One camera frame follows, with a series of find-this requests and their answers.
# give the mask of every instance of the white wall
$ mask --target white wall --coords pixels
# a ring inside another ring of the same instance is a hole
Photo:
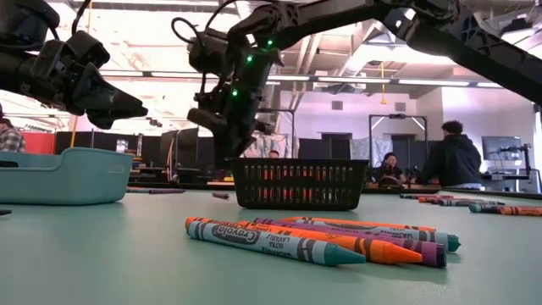
[[[352,133],[354,139],[368,137],[368,116],[370,114],[394,114],[395,103],[406,103],[406,114],[416,114],[416,100],[408,94],[382,94],[367,97],[363,94],[341,93],[331,95],[322,92],[306,92],[296,111],[296,135],[300,138],[321,138],[322,132]],[[282,108],[288,108],[290,91],[280,93]],[[342,101],[343,110],[331,110],[332,101]],[[384,119],[373,130],[374,137],[384,134],[417,134],[420,128],[411,120]],[[291,133],[291,125],[280,122],[281,133]]]
[[[418,115],[427,117],[428,140],[442,140],[442,129],[444,123],[444,110],[442,108],[442,88],[437,88],[420,97],[416,101],[416,110]],[[423,139],[423,131],[419,131],[420,139]]]
[[[534,111],[529,100],[501,89],[441,90],[444,121],[456,119],[462,122],[465,134],[473,140],[480,153],[482,136],[520,136],[522,144],[534,143]],[[480,170],[494,166],[493,161],[485,161]],[[505,162],[504,166],[514,168],[520,165]]]

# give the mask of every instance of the ceiling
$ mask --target ceiling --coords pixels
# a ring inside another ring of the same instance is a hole
[[[76,9],[82,0],[47,0],[60,14],[61,25],[58,34],[62,40],[70,37],[69,29]],[[537,12],[534,1],[464,1],[478,12],[480,18],[506,21],[514,16]],[[246,17],[258,2],[239,1],[231,4],[219,14],[212,27],[227,31],[232,25]],[[87,31],[101,41],[111,53],[111,60],[102,70],[123,71],[171,71],[195,72],[188,64],[186,45],[170,30],[174,17],[183,17],[202,30],[212,12],[218,7],[217,0],[95,0],[81,18],[79,29]],[[177,31],[186,37],[193,36],[191,30],[179,23]],[[514,37],[521,41],[525,36]],[[353,57],[357,50],[362,56]],[[532,53],[541,53],[540,47]],[[404,42],[372,20],[329,30],[308,36],[295,46],[283,51],[284,68],[274,71],[283,75],[329,75],[356,76],[365,74],[372,77],[421,78],[421,79],[480,79],[465,69],[459,69],[448,58],[430,56],[413,51]],[[161,133],[164,129],[179,129],[191,126],[185,120],[188,109],[194,107],[194,92],[199,90],[199,80],[135,79],[130,77],[106,77],[114,86],[139,97],[150,109],[149,116],[163,124],[163,128],[150,126],[144,119],[129,119],[115,123],[113,131],[133,133]],[[270,86],[271,94],[278,90],[291,90],[292,84],[281,83]],[[378,94],[382,85],[367,85],[360,94]],[[419,86],[386,86],[388,93],[408,93],[413,98],[423,90]],[[45,109],[40,103],[8,92],[0,92],[0,103],[7,114],[19,114],[14,118],[18,125],[32,125],[45,129],[66,129],[68,115],[57,118],[37,118],[32,114],[57,114]]]

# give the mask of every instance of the robotic arm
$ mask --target robotic arm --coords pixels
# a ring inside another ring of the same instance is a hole
[[[110,129],[116,119],[147,115],[142,101],[98,72],[109,60],[98,40],[80,30],[66,42],[44,42],[47,29],[58,27],[59,16],[43,0],[2,0],[0,12],[0,90],[71,114],[86,113],[101,129]]]
[[[220,77],[209,93],[196,94],[198,108],[188,119],[214,137],[217,165],[239,156],[255,140],[254,118],[272,64],[279,52],[303,37],[376,19],[415,50],[444,55],[461,66],[542,105],[542,60],[480,28],[459,0],[321,0],[309,4],[272,2],[225,34],[207,28],[197,33],[191,66]],[[416,13],[408,19],[403,11]],[[257,42],[251,47],[246,35]]]

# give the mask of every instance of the teal crayon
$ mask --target teal crayon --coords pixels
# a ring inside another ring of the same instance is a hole
[[[210,241],[225,246],[332,267],[340,264],[365,263],[365,257],[362,254],[330,242],[282,236],[201,221],[191,221],[186,224],[188,236],[200,241]]]
[[[486,205],[505,205],[502,202],[490,201],[490,200],[470,200],[470,199],[440,199],[435,202],[443,207],[468,207],[471,204],[486,204]]]
[[[461,245],[459,237],[448,234],[445,232],[433,232],[426,230],[412,230],[412,229],[400,229],[389,228],[381,226],[367,226],[367,225],[350,225],[350,224],[336,224],[325,221],[313,221],[313,220],[296,220],[297,224],[309,224],[309,225],[322,225],[333,228],[344,228],[349,230],[359,230],[364,234],[385,234],[387,236],[395,238],[403,238],[414,241],[429,241],[443,244],[447,252],[455,252]]]
[[[494,204],[473,203],[468,206],[473,213],[500,214],[501,207]]]

